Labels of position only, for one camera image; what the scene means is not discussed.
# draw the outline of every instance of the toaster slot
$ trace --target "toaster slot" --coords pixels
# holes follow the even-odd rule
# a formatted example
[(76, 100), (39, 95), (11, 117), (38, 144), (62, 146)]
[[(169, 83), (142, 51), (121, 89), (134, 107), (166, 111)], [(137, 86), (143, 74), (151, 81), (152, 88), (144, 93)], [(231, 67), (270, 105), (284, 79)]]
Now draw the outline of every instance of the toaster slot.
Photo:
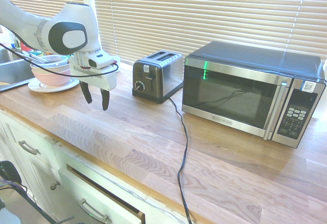
[(168, 59), (170, 57), (173, 57), (174, 55), (175, 55), (174, 53), (169, 53), (169, 54), (167, 54), (167, 55), (165, 55), (163, 57), (158, 58), (157, 61), (162, 62), (162, 61), (164, 61), (164, 60), (166, 60), (166, 59)]
[(155, 53), (155, 54), (153, 54), (153, 55), (148, 56), (147, 58), (149, 58), (149, 59), (154, 59), (154, 58), (156, 58), (156, 57), (158, 57), (158, 56), (161, 56), (161, 55), (164, 54), (164, 53), (166, 53), (166, 52), (157, 52), (157, 53)]

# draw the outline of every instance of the toaster label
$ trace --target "toaster label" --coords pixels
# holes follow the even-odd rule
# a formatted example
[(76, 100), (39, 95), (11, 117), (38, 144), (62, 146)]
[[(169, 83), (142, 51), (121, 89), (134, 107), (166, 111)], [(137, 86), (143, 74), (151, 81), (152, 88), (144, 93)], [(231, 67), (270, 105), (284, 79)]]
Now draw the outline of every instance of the toaster label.
[(218, 118), (216, 116), (213, 116), (213, 119), (216, 120), (216, 121), (219, 121), (221, 123), (226, 123), (228, 125), (232, 125), (233, 123), (229, 120), (226, 120), (226, 119), (223, 119), (223, 118)]
[(143, 65), (143, 72), (150, 72), (149, 67), (149, 65)]

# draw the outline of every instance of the black microwave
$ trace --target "black microwave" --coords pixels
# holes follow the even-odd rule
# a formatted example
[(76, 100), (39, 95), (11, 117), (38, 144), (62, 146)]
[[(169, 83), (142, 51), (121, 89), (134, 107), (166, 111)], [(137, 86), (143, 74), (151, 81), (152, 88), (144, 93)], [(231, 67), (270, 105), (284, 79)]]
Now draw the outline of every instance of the black microwave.
[(182, 110), (294, 148), (326, 87), (319, 57), (214, 41), (184, 63)]

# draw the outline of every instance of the microwave label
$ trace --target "microwave label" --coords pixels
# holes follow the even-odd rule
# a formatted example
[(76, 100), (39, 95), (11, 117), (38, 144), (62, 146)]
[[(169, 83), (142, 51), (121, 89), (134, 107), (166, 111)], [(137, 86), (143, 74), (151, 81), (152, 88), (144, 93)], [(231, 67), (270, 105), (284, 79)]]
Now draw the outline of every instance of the microwave label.
[(143, 65), (143, 72), (150, 72), (149, 67), (149, 65)]
[(311, 81), (303, 81), (300, 90), (304, 92), (312, 93), (316, 87), (316, 84), (317, 83)]
[(213, 116), (213, 119), (216, 120), (216, 121), (219, 121), (221, 123), (226, 123), (228, 125), (232, 125), (233, 123), (229, 120), (226, 120), (226, 119), (223, 119), (223, 118), (219, 118), (219, 117), (216, 117), (216, 116)]

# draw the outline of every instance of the stacked bowls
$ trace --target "stacked bowls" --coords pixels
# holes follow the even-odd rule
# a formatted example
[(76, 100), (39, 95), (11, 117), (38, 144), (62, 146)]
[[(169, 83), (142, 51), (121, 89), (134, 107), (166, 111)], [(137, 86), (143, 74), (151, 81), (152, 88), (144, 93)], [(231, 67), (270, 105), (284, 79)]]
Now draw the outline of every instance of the stacked bowls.
[[(69, 69), (68, 58), (66, 56), (48, 55), (48, 56), (43, 56), (42, 58), (47, 60), (48, 63), (43, 63), (43, 64), (37, 63), (37, 65), (56, 73), (69, 74), (69, 75), (71, 74), (71, 70)], [(31, 64), (31, 68), (32, 68), (32, 73), (38, 79), (38, 81), (40, 81), (45, 85), (57, 86), (57, 87), (63, 86), (71, 79), (70, 77), (50, 73), (33, 64)]]

